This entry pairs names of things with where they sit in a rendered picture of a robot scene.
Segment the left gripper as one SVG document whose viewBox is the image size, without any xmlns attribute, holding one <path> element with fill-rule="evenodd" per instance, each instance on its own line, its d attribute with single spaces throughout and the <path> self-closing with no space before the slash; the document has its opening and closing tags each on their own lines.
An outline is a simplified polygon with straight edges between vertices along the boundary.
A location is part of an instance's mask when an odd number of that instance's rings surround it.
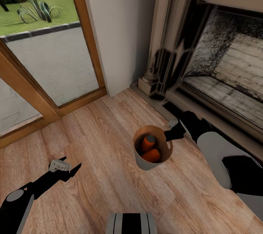
<svg viewBox="0 0 263 234">
<path fill-rule="evenodd" d="M 65 159 L 66 157 L 60 158 L 60 160 L 62 161 L 64 161 Z M 69 178 L 74 177 L 74 175 L 80 169 L 80 167 L 81 167 L 81 163 L 78 166 L 76 166 L 74 169 L 68 170 L 68 171 L 64 171 L 64 170 L 63 171 L 56 170 L 54 172 L 48 171 L 43 176 L 41 176 L 41 178 L 43 178 L 47 182 L 48 189 L 49 189 L 59 180 L 66 182 L 69 180 Z"/>
</svg>

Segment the robot trunk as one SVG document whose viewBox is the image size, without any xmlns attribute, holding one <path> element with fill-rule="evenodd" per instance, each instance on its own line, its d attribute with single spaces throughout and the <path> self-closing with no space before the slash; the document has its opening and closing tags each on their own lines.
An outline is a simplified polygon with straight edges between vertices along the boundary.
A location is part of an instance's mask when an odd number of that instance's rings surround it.
<svg viewBox="0 0 263 234">
<path fill-rule="evenodd" d="M 152 214 L 111 214 L 106 234 L 157 234 Z"/>
</svg>

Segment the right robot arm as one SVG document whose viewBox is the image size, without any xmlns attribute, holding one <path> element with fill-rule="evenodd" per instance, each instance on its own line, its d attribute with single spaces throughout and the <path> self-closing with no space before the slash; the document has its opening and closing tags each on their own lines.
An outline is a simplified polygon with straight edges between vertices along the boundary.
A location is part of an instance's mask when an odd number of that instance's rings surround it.
<svg viewBox="0 0 263 234">
<path fill-rule="evenodd" d="M 195 141 L 224 189 L 231 189 L 263 222 L 263 168 L 248 153 L 231 144 L 194 112 L 185 111 L 178 121 L 168 123 L 166 141 L 184 138 Z"/>
</svg>

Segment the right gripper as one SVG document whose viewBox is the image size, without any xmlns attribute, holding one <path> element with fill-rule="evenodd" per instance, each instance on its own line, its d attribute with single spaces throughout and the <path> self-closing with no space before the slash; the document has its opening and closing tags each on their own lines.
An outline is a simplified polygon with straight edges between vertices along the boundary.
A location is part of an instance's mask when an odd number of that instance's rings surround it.
<svg viewBox="0 0 263 234">
<path fill-rule="evenodd" d="M 174 127 L 173 127 L 171 130 L 169 130 L 169 131 L 165 131 L 164 134 L 165 134 L 165 136 L 166 136 L 166 141 L 184 138 L 184 134 L 183 134 L 183 133 L 179 133 L 179 132 L 176 130 L 176 126 L 174 126 Z"/>
</svg>

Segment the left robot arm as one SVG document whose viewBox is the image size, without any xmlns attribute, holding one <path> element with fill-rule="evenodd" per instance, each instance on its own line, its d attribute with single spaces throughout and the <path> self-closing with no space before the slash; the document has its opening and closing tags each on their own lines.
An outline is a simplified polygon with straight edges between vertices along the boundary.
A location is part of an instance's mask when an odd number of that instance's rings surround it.
<svg viewBox="0 0 263 234">
<path fill-rule="evenodd" d="M 68 181 L 80 169 L 81 163 L 74 169 L 64 162 L 66 157 L 52 160 L 49 171 L 10 193 L 0 207 L 0 234 L 21 234 L 35 199 L 51 188 L 59 180 Z"/>
</svg>

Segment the trash can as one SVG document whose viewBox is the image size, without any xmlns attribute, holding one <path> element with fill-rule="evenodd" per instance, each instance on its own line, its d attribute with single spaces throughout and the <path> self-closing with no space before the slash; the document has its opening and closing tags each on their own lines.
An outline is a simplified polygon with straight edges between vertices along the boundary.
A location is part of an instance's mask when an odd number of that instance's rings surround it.
<svg viewBox="0 0 263 234">
<path fill-rule="evenodd" d="M 169 149 L 164 132 L 165 131 L 163 129 L 157 126 L 147 125 L 139 128 L 134 134 L 133 137 L 134 153 L 135 153 L 136 163 L 140 169 L 148 171 L 170 159 L 173 153 L 173 143 L 172 140 L 169 141 L 171 146 L 171 148 Z M 148 161 L 145 161 L 138 154 L 138 152 L 141 151 L 140 146 L 143 140 L 145 139 L 146 135 L 152 135 L 155 138 L 155 143 L 153 145 L 153 148 L 157 148 L 161 155 L 161 158 L 155 163 L 150 163 Z"/>
</svg>

